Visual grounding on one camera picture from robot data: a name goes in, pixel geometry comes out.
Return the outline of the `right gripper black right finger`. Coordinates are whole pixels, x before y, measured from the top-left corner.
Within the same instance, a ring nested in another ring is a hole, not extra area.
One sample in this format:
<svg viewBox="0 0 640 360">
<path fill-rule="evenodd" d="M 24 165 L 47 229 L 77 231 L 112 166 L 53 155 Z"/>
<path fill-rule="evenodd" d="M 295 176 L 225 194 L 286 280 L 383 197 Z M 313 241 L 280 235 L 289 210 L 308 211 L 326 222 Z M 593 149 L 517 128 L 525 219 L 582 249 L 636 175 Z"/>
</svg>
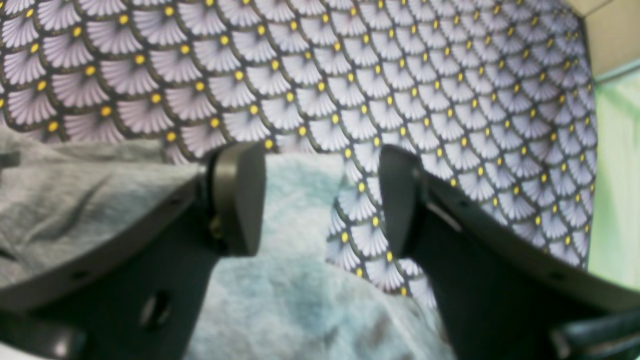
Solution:
<svg viewBox="0 0 640 360">
<path fill-rule="evenodd" d="M 423 269 L 459 360 L 637 360 L 639 293 L 544 253 L 384 145 L 390 251 Z"/>
</svg>

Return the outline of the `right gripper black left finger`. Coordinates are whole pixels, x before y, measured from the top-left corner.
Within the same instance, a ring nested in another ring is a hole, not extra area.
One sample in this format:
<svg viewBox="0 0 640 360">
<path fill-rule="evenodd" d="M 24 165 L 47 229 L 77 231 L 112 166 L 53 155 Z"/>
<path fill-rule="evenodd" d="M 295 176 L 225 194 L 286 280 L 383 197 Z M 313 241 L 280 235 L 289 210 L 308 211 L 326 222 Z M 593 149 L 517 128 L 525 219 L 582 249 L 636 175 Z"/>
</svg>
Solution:
<svg viewBox="0 0 640 360">
<path fill-rule="evenodd" d="M 218 260 L 258 253 L 265 187 L 260 143 L 213 150 L 105 244 L 2 289 L 7 356 L 180 360 Z"/>
</svg>

